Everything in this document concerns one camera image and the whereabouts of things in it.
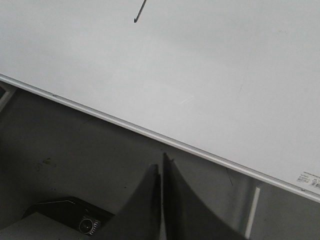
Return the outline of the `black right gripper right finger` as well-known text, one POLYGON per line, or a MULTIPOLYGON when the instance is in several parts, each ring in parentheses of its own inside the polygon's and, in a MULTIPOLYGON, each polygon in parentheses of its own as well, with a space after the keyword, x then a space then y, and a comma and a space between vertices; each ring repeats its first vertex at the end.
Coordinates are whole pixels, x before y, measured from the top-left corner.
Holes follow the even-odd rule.
POLYGON ((168 240, 244 240, 212 212, 163 154, 163 214, 168 240))

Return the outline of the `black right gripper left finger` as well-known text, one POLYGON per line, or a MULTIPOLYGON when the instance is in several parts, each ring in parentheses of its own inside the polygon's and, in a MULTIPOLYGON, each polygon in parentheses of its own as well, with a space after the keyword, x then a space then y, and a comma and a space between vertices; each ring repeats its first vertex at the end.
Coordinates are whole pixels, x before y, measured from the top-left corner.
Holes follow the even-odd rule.
POLYGON ((99 231, 101 240, 158 240, 161 228, 161 176, 147 169, 125 206, 99 231))

